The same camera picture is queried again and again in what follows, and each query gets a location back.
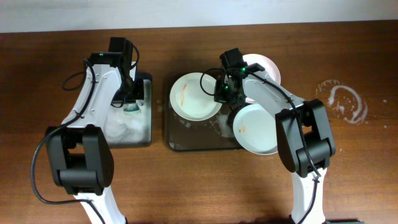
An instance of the wooden table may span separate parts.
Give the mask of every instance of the wooden table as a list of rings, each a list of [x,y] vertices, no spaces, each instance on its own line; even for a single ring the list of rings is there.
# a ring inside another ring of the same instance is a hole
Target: wooden table
[[[379,21],[0,34],[0,223],[89,223],[79,204],[39,202],[29,171],[47,126],[60,124],[79,94],[61,83],[91,52],[107,50],[112,36],[132,40],[139,69],[154,77],[151,146],[112,151],[114,196],[131,223],[248,223],[290,214],[292,181],[277,154],[165,146],[165,79],[219,67],[219,55],[234,47],[271,58],[282,85],[305,99],[331,79],[360,94],[369,109],[359,125],[328,108],[337,150],[323,211],[327,220],[398,222],[398,22]],[[36,175],[45,198],[71,198],[53,183],[45,150]]]

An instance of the plate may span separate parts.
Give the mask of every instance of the plate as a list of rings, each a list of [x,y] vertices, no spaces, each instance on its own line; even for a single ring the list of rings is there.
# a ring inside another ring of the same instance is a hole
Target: plate
[[[261,78],[266,77],[266,73],[278,84],[280,84],[280,72],[276,64],[269,58],[259,54],[247,54],[243,55],[243,60],[248,63],[248,65],[258,63],[266,69],[266,72],[257,72]],[[251,98],[246,98],[247,103],[255,103]]]
[[[233,131],[246,150],[270,155],[277,153],[275,119],[259,104],[245,106],[235,116]]]
[[[214,101],[200,88],[202,73],[194,72],[180,77],[170,91],[170,104],[181,117],[190,121],[203,121],[211,118],[220,110],[222,104]],[[205,74],[202,80],[203,88],[208,93],[214,93],[216,80]]]

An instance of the brown table surface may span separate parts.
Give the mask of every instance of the brown table surface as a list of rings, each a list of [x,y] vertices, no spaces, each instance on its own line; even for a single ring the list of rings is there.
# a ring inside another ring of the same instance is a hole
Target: brown table surface
[[[330,116],[337,150],[323,211],[327,220],[398,222],[398,21],[379,21],[0,34],[0,223],[90,222],[79,204],[38,201],[30,163],[47,126],[60,124],[79,94],[61,83],[91,52],[107,50],[111,36],[132,40],[139,69],[154,78],[151,146],[112,151],[114,196],[131,223],[239,223],[291,213],[292,180],[277,154],[165,146],[158,112],[165,79],[219,67],[219,55],[234,47],[271,58],[282,85],[305,99],[329,79],[363,97],[366,123]],[[45,198],[72,198],[55,186],[45,150],[36,175]]]

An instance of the white wall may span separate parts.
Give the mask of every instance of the white wall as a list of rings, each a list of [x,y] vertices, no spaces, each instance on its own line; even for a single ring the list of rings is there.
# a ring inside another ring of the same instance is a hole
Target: white wall
[[[0,32],[398,19],[398,0],[0,0]]]

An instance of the white plate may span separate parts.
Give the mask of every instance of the white plate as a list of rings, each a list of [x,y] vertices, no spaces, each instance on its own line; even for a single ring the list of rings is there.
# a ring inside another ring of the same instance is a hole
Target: white plate
[[[261,78],[266,77],[266,73],[278,84],[280,84],[280,72],[276,64],[269,58],[259,54],[247,54],[243,55],[243,60],[248,63],[248,65],[258,63],[266,69],[266,72],[259,72],[258,75]],[[247,103],[255,103],[251,98],[246,98]]]
[[[221,103],[214,102],[200,88],[202,73],[189,73],[179,78],[170,91],[170,103],[174,111],[190,121],[203,121],[214,116],[221,108]],[[216,80],[205,74],[202,80],[203,88],[213,94]]]
[[[240,145],[250,152],[277,153],[275,119],[259,104],[241,109],[234,119],[233,131]]]

